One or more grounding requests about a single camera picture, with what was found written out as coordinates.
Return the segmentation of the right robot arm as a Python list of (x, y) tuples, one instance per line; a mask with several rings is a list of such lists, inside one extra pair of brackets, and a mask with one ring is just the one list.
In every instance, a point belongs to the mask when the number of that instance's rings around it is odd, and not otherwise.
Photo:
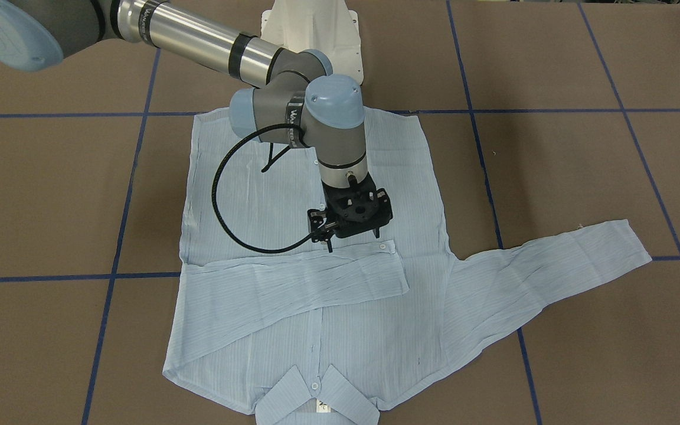
[(304, 241), (379, 237), (392, 220), (390, 198), (368, 169), (361, 86), (336, 73), (323, 52), (290, 51), (168, 1), (0, 1), (0, 62), (10, 68), (40, 71), (104, 40), (145, 43), (249, 85), (230, 100), (240, 140), (211, 183), (215, 217), (238, 245), (245, 242), (221, 215), (218, 186), (227, 162), (251, 140), (315, 151), (326, 205), (307, 211)]

